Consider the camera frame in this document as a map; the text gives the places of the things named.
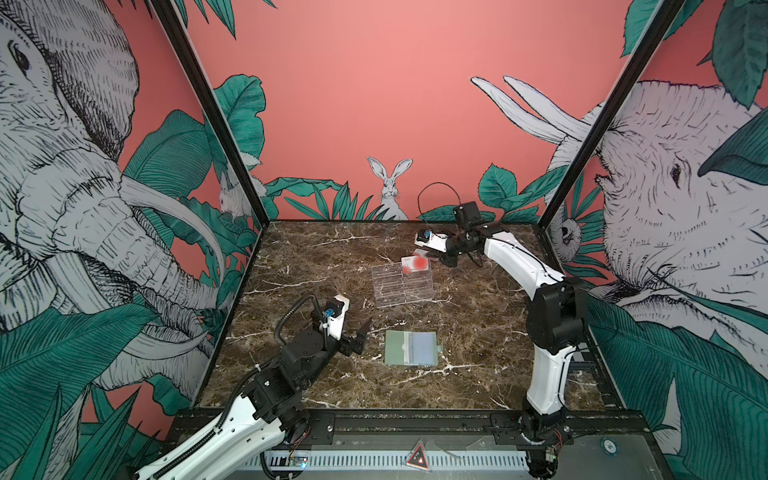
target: elephant eye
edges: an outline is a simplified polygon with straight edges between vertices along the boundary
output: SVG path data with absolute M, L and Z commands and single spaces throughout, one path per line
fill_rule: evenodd
M 27 58 L 27 55 L 24 55 L 24 53 L 19 50 L 18 44 L 14 43 L 12 40 L 8 43 L 8 51 L 11 52 L 11 56 L 26 77 L 27 71 L 29 71 L 29 59 Z
M 670 172 L 670 175 L 672 176 L 672 180 L 674 181 L 674 184 L 677 185 L 677 188 L 680 188 L 680 172 L 682 169 L 680 168 L 679 164 L 675 164 L 674 167 L 672 167 L 672 171 Z

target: brown marble surface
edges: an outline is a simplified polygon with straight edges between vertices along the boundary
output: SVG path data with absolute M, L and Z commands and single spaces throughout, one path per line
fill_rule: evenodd
M 373 303 L 370 268 L 411 255 L 415 232 L 423 227 L 272 223 L 200 404 L 220 405 L 245 372 L 278 351 L 274 326 L 302 295 L 314 293 L 323 303 L 343 293 L 352 300 L 346 314 L 348 333 L 373 320 L 368 346 L 362 356 L 336 355 L 305 392 L 307 407 L 521 408 L 534 352 L 525 333 L 525 292 L 496 263 L 484 259 L 478 268 L 461 258 L 449 269 L 433 261 L 435 300 L 384 309 Z M 509 229 L 529 250 L 541 254 L 530 227 Z M 305 305 L 292 317 L 284 338 L 309 323 L 310 310 Z M 437 332 L 443 347 L 438 366 L 386 366 L 387 329 Z M 603 408 L 594 379 L 586 372 L 570 374 L 565 399 L 569 409 Z

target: plastic compartment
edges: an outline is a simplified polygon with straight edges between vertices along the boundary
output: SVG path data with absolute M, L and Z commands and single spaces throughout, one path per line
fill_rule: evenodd
M 402 305 L 435 298 L 432 266 L 421 272 L 403 273 L 401 263 L 371 268 L 373 299 L 376 306 Z

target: triangle warning sign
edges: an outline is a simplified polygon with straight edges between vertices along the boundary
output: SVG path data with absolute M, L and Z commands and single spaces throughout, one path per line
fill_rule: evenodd
M 429 464 L 427 463 L 427 455 L 424 453 L 424 444 L 419 441 L 415 450 L 406 461 L 406 465 L 419 470 L 429 470 Z

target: white tusk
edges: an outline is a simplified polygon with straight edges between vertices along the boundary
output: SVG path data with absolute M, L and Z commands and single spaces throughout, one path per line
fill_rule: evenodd
M 145 360 L 172 359 L 195 349 L 206 338 L 207 333 L 201 333 L 186 342 L 166 342 L 142 332 L 131 340 L 123 351 L 128 355 Z
M 531 108 L 533 108 L 537 114 L 541 115 L 541 117 L 549 124 L 554 125 L 558 130 L 565 132 L 576 140 L 583 141 L 587 137 L 587 134 L 591 129 L 590 124 L 578 120 L 577 118 L 573 118 L 571 115 L 565 113 L 560 107 L 555 105 L 552 100 L 547 98 L 546 95 L 524 81 L 506 76 L 504 77 L 504 81 L 507 82 L 510 87 L 514 88 L 518 95 L 520 95 L 527 104 L 531 105 Z
M 544 141 L 548 141 L 551 144 L 559 144 L 565 139 L 565 133 L 559 131 L 557 128 L 535 115 L 525 111 L 520 105 L 507 96 L 506 93 L 501 91 L 491 82 L 480 77 L 473 77 L 472 83 L 480 87 L 480 89 L 483 90 L 494 103 L 496 103 L 502 112 L 504 112 L 504 115 L 523 131 L 528 132 L 537 138 L 541 138 Z
M 134 207 L 149 207 L 154 208 L 158 212 L 163 214 L 172 215 L 173 217 L 186 222 L 190 227 L 197 230 L 200 235 L 208 242 L 214 249 L 216 254 L 216 260 L 219 262 L 219 285 L 224 278 L 224 272 L 227 269 L 227 265 L 224 263 L 224 254 L 221 251 L 219 240 L 216 239 L 214 232 L 210 227 L 203 222 L 192 210 L 186 208 L 178 200 L 162 194 L 154 188 L 148 187 L 139 181 L 130 177 L 122 177 L 120 181 L 120 197 L 125 200 L 125 203 Z
M 45 267 L 61 291 L 81 312 L 93 314 L 112 308 L 96 288 L 77 253 L 54 255 L 45 261 Z

